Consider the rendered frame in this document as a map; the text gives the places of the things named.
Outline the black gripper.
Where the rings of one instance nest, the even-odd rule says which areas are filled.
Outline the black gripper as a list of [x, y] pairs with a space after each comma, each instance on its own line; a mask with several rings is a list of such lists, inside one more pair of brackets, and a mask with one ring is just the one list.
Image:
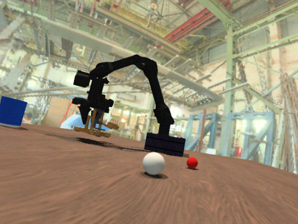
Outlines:
[[103, 96], [103, 94], [100, 90], [90, 89], [90, 91], [87, 91], [87, 94], [89, 94], [87, 99], [85, 99], [83, 97], [74, 97], [74, 99], [72, 100], [72, 104], [80, 105], [80, 106], [78, 106], [78, 108], [80, 110], [82, 122], [84, 125], [86, 124], [86, 121], [88, 118], [88, 113], [91, 110], [91, 108], [98, 108], [98, 109], [104, 110], [105, 113], [109, 113], [109, 108], [107, 109], [105, 107], [100, 106], [99, 103], [93, 102], [94, 96], [98, 92], [100, 92], [101, 93], [100, 95]]

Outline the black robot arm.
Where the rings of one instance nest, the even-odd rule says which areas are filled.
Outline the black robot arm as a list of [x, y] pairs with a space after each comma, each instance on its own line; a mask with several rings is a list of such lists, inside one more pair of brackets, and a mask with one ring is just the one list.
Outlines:
[[[99, 63], [92, 71], [90, 71], [90, 73], [78, 70], [75, 75], [73, 84], [76, 86], [86, 88], [87, 86], [89, 86], [90, 80], [92, 80], [90, 89], [97, 89], [102, 91], [104, 84], [109, 83], [107, 78], [103, 77], [107, 76], [109, 73], [117, 69], [121, 69], [132, 64], [136, 65], [138, 69], [143, 70], [145, 76], [149, 80], [153, 98], [156, 104], [156, 107], [155, 109], [153, 109], [153, 112], [157, 119], [157, 123], [160, 124], [158, 134], [170, 136], [170, 126], [174, 125], [175, 120], [171, 116], [169, 107], [164, 102], [160, 84], [157, 78], [157, 62], [155, 62], [154, 60], [135, 54], [131, 57], [116, 60], [115, 62]], [[100, 94], [101, 93], [98, 92], [94, 96], [93, 102], [97, 102], [100, 106], [105, 107], [107, 109], [109, 107], [112, 107], [114, 104], [114, 100], [106, 99], [105, 95], [101, 96]]]

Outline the red ball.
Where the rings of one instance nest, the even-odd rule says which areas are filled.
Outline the red ball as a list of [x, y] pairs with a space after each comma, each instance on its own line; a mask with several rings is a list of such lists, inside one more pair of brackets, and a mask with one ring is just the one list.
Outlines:
[[191, 157], [187, 160], [187, 165], [191, 169], [195, 168], [198, 165], [198, 161], [196, 158]]

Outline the white ball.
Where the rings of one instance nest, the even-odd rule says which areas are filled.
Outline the white ball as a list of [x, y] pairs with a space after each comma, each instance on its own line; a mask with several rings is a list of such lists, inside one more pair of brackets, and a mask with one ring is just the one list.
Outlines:
[[142, 165], [146, 173], [156, 175], [164, 169], [165, 161], [161, 154], [153, 152], [144, 157]]

